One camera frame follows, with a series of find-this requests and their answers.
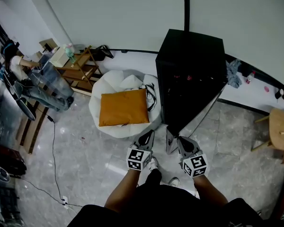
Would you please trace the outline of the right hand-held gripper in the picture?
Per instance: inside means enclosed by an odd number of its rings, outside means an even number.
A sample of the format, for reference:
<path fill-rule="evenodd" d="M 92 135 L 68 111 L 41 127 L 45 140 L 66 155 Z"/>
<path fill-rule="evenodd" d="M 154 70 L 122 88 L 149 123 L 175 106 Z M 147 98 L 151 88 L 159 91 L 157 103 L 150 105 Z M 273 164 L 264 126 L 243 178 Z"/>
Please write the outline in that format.
<path fill-rule="evenodd" d="M 208 170 L 208 161 L 198 143 L 188 137 L 179 136 L 177 145 L 181 155 L 179 164 L 185 173 L 191 178 L 204 175 Z"/>

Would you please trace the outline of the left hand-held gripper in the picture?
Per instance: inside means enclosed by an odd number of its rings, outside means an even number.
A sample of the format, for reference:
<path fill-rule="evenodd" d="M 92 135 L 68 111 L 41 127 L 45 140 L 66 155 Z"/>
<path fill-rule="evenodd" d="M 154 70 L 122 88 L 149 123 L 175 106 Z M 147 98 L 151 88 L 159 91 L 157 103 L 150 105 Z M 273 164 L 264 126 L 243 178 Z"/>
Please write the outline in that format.
<path fill-rule="evenodd" d="M 149 130 L 135 138 L 126 154 L 126 163 L 129 169 L 142 171 L 149 164 L 153 154 L 154 136 L 154 130 Z"/>

